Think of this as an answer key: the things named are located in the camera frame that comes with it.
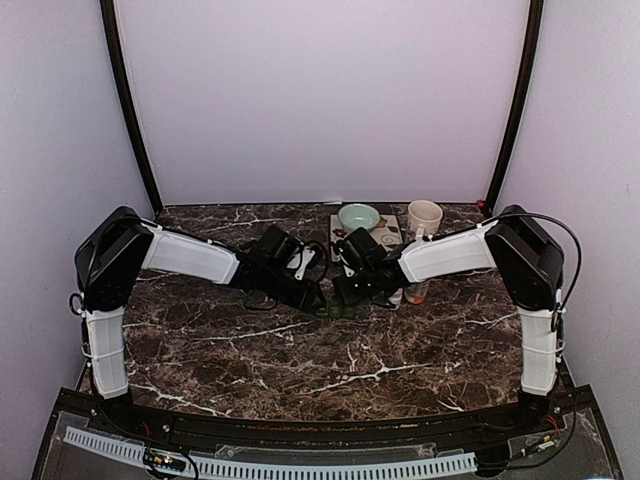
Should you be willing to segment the small white pill bottle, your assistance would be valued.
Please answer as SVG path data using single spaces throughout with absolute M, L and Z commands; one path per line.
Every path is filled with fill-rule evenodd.
M 392 310 L 397 310 L 401 306 L 402 299 L 403 299 L 403 290 L 399 289 L 392 296 L 388 298 L 390 308 Z

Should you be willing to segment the large grey-capped pill bottle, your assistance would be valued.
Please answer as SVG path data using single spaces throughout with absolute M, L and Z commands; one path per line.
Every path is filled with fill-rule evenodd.
M 429 281 L 411 283 L 404 289 L 404 298 L 412 305 L 420 305 L 425 301 L 428 289 Z

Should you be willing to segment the green weekly pill organizer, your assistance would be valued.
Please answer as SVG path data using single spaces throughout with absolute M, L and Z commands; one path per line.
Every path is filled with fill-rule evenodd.
M 325 319 L 352 320 L 355 318 L 355 308 L 346 306 L 339 301 L 327 300 L 322 307 L 316 310 L 315 316 Z

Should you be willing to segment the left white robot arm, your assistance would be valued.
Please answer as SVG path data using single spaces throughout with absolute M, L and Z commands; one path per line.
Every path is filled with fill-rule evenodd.
M 102 400 L 101 417 L 120 436 L 141 427 L 140 412 L 122 397 L 130 392 L 126 373 L 124 317 L 136 286 L 145 280 L 189 277 L 247 293 L 305 313 L 323 308 L 320 278 L 326 248 L 303 242 L 271 225 L 242 246 L 203 239 L 116 208 L 78 247 L 74 256 L 77 290 L 71 313 L 81 320 L 82 353 L 92 373 L 92 390 Z

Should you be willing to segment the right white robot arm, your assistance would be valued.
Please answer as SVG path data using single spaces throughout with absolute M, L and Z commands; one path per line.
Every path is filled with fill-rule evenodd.
M 549 395 L 556 383 L 562 317 L 576 286 L 564 280 L 564 251 L 544 223 L 577 237 L 560 220 L 519 205 L 464 230 L 417 236 L 392 250 L 358 228 L 332 247 L 345 269 L 333 279 L 334 291 L 343 304 L 352 306 L 440 277 L 496 271 L 520 320 L 520 387 L 531 395 L 511 410 L 510 424 L 530 434 L 549 416 L 541 396 Z

